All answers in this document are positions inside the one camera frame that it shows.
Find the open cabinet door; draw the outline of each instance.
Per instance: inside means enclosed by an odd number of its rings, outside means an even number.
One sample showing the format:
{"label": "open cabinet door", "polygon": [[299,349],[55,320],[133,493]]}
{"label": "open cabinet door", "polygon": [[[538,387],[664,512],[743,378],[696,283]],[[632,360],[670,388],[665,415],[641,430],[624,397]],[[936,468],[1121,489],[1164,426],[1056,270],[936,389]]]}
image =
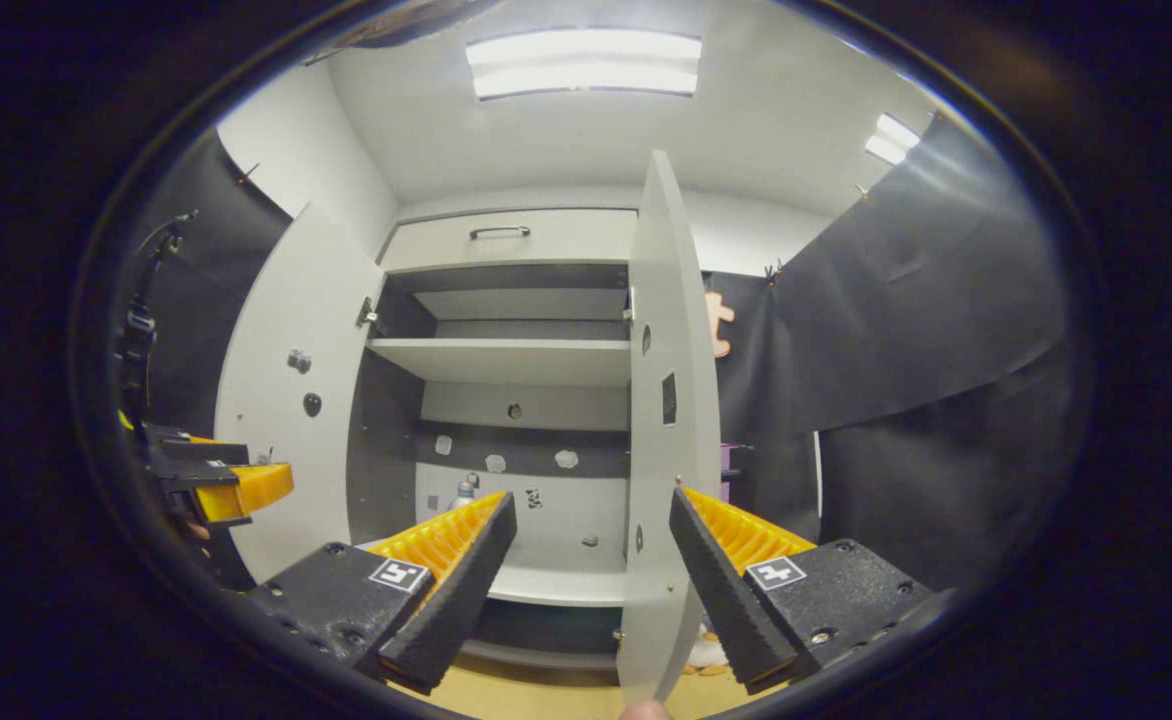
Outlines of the open cabinet door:
{"label": "open cabinet door", "polygon": [[676,483],[718,496],[718,388],[691,227],[653,151],[631,251],[631,496],[616,671],[627,704],[670,693],[701,602],[670,536]]}
{"label": "open cabinet door", "polygon": [[[231,528],[257,582],[326,542],[350,542],[345,466],[359,360],[368,337],[359,307],[376,300],[384,273],[334,223],[307,205],[263,265],[231,333],[217,387],[216,437],[293,464],[288,497]],[[302,373],[288,365],[312,356]],[[308,407],[304,399],[318,398]]]}

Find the wooden floor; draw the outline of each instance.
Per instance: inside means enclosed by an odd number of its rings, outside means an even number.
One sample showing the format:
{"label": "wooden floor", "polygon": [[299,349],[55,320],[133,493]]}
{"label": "wooden floor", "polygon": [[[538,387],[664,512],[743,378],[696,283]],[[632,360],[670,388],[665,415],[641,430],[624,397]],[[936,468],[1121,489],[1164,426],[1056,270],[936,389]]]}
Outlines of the wooden floor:
{"label": "wooden floor", "polygon": [[[546,716],[614,720],[624,709],[616,673],[534,670],[470,656],[457,657],[430,697],[406,691],[394,682],[390,687],[479,720],[507,716],[513,720],[544,720]],[[747,698],[745,690],[732,680],[729,671],[722,675],[680,675],[665,706],[674,719],[693,720],[737,707],[747,700],[754,698]]]}

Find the small bottle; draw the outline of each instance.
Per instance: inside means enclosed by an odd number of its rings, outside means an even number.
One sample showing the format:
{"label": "small bottle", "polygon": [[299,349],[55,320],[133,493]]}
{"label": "small bottle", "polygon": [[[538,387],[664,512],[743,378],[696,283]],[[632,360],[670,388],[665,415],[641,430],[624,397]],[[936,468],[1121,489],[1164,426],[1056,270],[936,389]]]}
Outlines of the small bottle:
{"label": "small bottle", "polygon": [[449,510],[457,510],[458,507],[470,505],[475,502],[475,489],[481,487],[481,475],[478,473],[470,473],[466,478],[457,483],[457,497],[454,497],[454,502],[448,503]]}

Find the ceiling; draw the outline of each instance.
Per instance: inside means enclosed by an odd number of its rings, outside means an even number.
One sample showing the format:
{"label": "ceiling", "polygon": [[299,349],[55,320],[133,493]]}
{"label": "ceiling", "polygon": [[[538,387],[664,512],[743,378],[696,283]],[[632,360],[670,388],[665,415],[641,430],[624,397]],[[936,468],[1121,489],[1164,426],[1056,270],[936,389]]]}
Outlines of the ceiling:
{"label": "ceiling", "polygon": [[[466,42],[564,26],[702,38],[694,97],[553,91],[476,99]],[[331,76],[402,202],[545,184],[640,184],[649,150],[679,184],[841,213],[888,165],[864,151],[879,114],[917,133],[933,102],[823,28],[766,0],[507,0],[393,49],[349,49]]]}

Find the ceiling light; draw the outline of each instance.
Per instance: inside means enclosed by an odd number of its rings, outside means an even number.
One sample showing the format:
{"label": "ceiling light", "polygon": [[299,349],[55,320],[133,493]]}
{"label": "ceiling light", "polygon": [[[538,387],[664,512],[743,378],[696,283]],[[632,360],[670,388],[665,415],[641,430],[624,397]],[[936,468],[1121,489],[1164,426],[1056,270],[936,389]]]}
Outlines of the ceiling light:
{"label": "ceiling light", "polygon": [[475,94],[647,90],[691,95],[701,41],[638,29],[551,29],[466,47]]}
{"label": "ceiling light", "polygon": [[906,151],[915,145],[919,145],[919,136],[892,115],[884,114],[875,122],[875,135],[866,141],[866,152],[895,165],[906,159]]}

